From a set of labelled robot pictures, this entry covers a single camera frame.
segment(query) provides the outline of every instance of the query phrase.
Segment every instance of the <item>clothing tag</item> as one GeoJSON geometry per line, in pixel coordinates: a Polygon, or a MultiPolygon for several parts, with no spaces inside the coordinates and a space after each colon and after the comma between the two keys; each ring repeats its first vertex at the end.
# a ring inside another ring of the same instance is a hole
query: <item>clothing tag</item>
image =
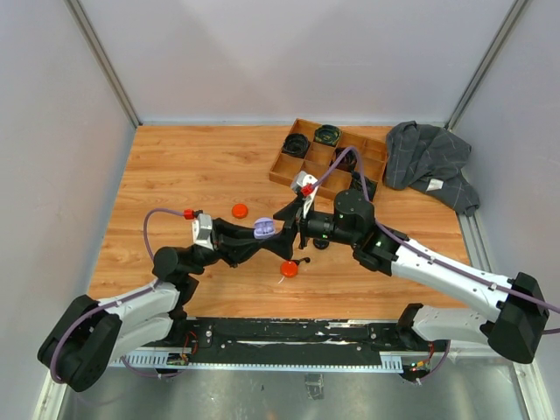
{"type": "Polygon", "coordinates": [[[428,185],[428,188],[426,189],[426,192],[441,190],[443,186],[444,186],[444,181],[442,181],[441,179],[432,178],[430,184],[428,185]]]}

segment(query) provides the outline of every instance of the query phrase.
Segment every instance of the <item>white wall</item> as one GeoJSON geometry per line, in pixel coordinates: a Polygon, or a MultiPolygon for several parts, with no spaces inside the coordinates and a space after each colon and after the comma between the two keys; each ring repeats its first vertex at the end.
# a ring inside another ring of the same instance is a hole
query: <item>white wall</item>
{"type": "Polygon", "coordinates": [[[512,0],[82,0],[144,122],[443,122],[512,0]]]}
{"type": "Polygon", "coordinates": [[[0,417],[19,420],[40,344],[88,287],[133,129],[63,1],[0,10],[0,417]]]}
{"type": "MultiPolygon", "coordinates": [[[[560,3],[532,2],[459,122],[494,269],[535,276],[560,305],[560,3]]],[[[551,316],[548,327],[560,326],[551,316]]],[[[560,337],[537,359],[560,416],[560,337]]]]}

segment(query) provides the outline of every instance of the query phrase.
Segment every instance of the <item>robotic arm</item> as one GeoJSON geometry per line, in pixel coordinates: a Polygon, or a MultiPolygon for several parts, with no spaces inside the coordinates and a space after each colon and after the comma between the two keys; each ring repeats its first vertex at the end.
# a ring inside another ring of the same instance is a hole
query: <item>robotic arm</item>
{"type": "Polygon", "coordinates": [[[58,379],[74,390],[87,389],[111,361],[152,341],[177,341],[186,319],[183,306],[198,285],[191,274],[201,275],[206,266],[219,260],[236,267],[260,249],[290,260],[297,234],[301,249],[313,238],[349,245],[353,258],[367,270],[425,284],[470,308],[409,304],[396,327],[407,348],[416,350],[425,340],[463,340],[488,344],[511,361],[530,363],[534,359],[548,310],[498,290],[511,289],[543,300],[533,277],[519,273],[516,279],[509,279],[480,271],[439,255],[405,234],[380,228],[373,204],[357,190],[339,192],[333,213],[317,212],[313,208],[317,189],[303,193],[316,181],[305,172],[297,175],[291,186],[297,197],[274,214],[274,219],[283,221],[283,228],[267,239],[256,239],[252,228],[194,212],[194,244],[161,248],[153,260],[157,280],[109,299],[77,297],[39,349],[39,361],[54,366],[58,379]],[[486,287],[461,272],[483,277],[491,285],[486,287]]]}

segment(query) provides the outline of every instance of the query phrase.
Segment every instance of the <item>wooden table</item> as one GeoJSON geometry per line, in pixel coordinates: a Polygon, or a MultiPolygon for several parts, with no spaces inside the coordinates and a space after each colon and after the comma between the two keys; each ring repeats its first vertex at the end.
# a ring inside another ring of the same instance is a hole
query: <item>wooden table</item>
{"type": "MultiPolygon", "coordinates": [[[[352,127],[383,139],[389,127],[352,127]]],[[[153,207],[204,209],[213,217],[252,226],[294,198],[287,186],[269,181],[268,171],[289,127],[140,127],[108,225],[89,294],[107,298],[152,280],[142,225],[153,207]],[[245,203],[244,220],[231,215],[245,203]]],[[[423,245],[468,263],[456,214],[435,199],[410,188],[381,187],[375,215],[423,245]]],[[[316,209],[333,210],[317,199],[316,209]]],[[[150,219],[150,243],[189,246],[190,221],[168,214],[150,219]]],[[[440,307],[462,304],[409,280],[372,273],[353,258],[348,246],[331,244],[323,251],[310,243],[295,258],[309,256],[299,274],[281,283],[282,260],[259,251],[230,269],[224,262],[206,268],[186,310],[193,316],[397,319],[411,302],[440,307]]]]}

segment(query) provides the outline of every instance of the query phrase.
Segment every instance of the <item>gray floor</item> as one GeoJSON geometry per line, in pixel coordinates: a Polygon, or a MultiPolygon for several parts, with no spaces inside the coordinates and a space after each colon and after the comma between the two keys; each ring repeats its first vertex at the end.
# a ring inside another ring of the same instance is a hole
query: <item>gray floor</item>
{"type": "Polygon", "coordinates": [[[59,419],[528,418],[513,366],[494,358],[447,360],[422,387],[396,374],[325,373],[322,400],[310,398],[303,373],[193,370],[159,381],[114,367],[81,396],[89,402],[66,395],[59,419]]]}

